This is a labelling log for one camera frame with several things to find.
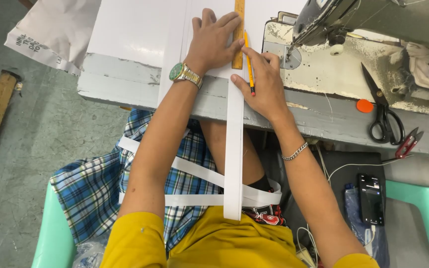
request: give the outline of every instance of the orange disc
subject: orange disc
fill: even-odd
[[[362,113],[370,113],[373,110],[373,104],[366,99],[357,101],[357,109]]]

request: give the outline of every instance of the yellow shirt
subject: yellow shirt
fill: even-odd
[[[296,256],[289,228],[223,218],[209,207],[166,259],[163,221],[148,212],[130,213],[112,228],[101,268],[125,267],[306,267]],[[350,254],[334,268],[378,268],[365,254]]]

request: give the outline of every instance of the checkered cloth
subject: checkered cloth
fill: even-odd
[[[152,112],[133,109],[123,136],[140,141],[152,116]],[[215,169],[200,132],[190,131],[182,139],[176,156]],[[115,146],[112,152],[104,156],[76,160],[51,178],[52,189],[59,199],[76,245],[112,227],[120,208],[119,192],[127,189],[133,159],[132,152]],[[166,178],[166,194],[202,195],[217,194],[218,191],[218,186],[174,168],[170,169]],[[167,251],[184,237],[207,208],[165,207],[164,240]]]

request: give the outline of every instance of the phone screen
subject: phone screen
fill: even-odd
[[[367,224],[384,225],[379,180],[369,175],[359,174],[358,184],[362,221]]]

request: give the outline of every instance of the wooden ruler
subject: wooden ruler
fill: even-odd
[[[233,31],[233,41],[244,38],[244,3],[245,0],[235,0],[235,11],[239,14],[242,21]],[[243,68],[243,53],[237,52],[233,62],[231,63],[232,69]]]

